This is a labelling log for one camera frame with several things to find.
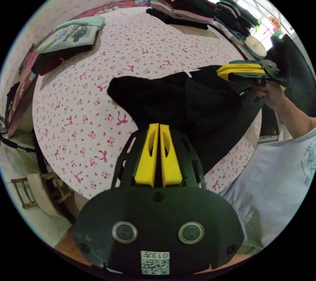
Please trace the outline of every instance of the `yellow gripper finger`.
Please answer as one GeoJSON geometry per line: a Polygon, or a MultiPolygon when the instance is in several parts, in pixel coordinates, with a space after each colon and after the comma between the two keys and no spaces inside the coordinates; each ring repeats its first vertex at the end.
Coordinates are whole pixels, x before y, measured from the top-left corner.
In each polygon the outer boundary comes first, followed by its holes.
{"type": "Polygon", "coordinates": [[[141,153],[134,180],[139,185],[154,186],[157,151],[158,151],[159,123],[149,125],[145,145],[141,153]]]}
{"type": "Polygon", "coordinates": [[[182,174],[172,143],[169,126],[163,124],[160,125],[160,149],[163,187],[180,185],[182,174]]]}
{"type": "Polygon", "coordinates": [[[229,81],[229,74],[244,75],[265,75],[266,72],[260,64],[225,64],[217,70],[217,75],[226,81],[229,81]]]}

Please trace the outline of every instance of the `stack of folded clothes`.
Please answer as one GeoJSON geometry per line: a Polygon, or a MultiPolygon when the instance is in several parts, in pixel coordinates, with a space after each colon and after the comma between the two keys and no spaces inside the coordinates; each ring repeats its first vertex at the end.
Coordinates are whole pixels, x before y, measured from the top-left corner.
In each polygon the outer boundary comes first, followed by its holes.
{"type": "Polygon", "coordinates": [[[233,0],[220,0],[217,6],[215,20],[240,40],[245,40],[250,36],[250,29],[259,25],[258,20],[248,10],[233,0]]]}
{"type": "Polygon", "coordinates": [[[208,0],[152,0],[146,12],[166,24],[208,29],[214,20],[217,5],[208,0]]]}

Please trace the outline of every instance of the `hand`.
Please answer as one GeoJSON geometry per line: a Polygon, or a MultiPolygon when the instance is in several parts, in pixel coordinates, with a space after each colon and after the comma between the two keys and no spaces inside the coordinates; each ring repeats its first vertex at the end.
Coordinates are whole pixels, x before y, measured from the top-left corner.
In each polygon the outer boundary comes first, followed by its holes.
{"type": "Polygon", "coordinates": [[[265,87],[253,84],[252,89],[273,110],[277,110],[286,98],[281,86],[273,82],[267,82],[265,87]]]}

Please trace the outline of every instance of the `person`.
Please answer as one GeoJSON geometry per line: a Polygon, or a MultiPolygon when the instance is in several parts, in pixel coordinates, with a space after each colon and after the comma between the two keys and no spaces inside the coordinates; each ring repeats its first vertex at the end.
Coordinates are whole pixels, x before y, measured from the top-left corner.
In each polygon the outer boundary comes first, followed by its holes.
{"type": "Polygon", "coordinates": [[[316,118],[299,110],[284,94],[280,85],[267,82],[265,87],[253,84],[253,91],[263,97],[265,104],[273,109],[295,139],[316,128],[316,118]]]}
{"type": "Polygon", "coordinates": [[[199,273],[235,265],[269,245],[295,215],[316,171],[316,118],[299,110],[280,85],[258,83],[252,90],[278,114],[293,139],[259,144],[244,171],[220,193],[237,212],[244,251],[224,266],[199,273]]]}

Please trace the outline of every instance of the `bed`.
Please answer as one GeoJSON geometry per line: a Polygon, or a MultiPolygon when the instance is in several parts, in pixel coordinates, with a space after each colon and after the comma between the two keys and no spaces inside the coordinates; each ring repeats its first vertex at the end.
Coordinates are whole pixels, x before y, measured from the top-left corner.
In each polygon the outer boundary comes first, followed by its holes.
{"type": "MultiPolygon", "coordinates": [[[[137,130],[129,114],[107,95],[111,78],[160,78],[243,59],[216,30],[166,25],[145,10],[104,13],[106,25],[92,52],[37,79],[33,122],[41,150],[63,181],[88,199],[109,189],[116,159],[137,130]]],[[[238,177],[254,152],[260,128],[261,112],[205,176],[209,190],[218,193],[238,177]]]]}
{"type": "MultiPolygon", "coordinates": [[[[135,4],[135,0],[123,0],[115,2],[115,5],[118,7],[118,9],[131,7],[147,7],[147,5],[135,4]]],[[[73,17],[73,19],[99,15],[102,13],[104,14],[104,11],[111,12],[112,7],[112,4],[107,3],[105,6],[99,6],[88,11],[85,11],[84,13],[76,17],[73,17]]],[[[32,99],[38,75],[33,74],[31,68],[38,55],[34,50],[36,47],[30,48],[18,71],[20,72],[22,70],[20,76],[17,77],[17,81],[19,81],[20,84],[16,91],[16,95],[13,101],[13,107],[8,117],[8,137],[13,136],[14,132],[17,129],[22,130],[24,132],[31,132],[31,130],[33,129],[32,99]]]]}

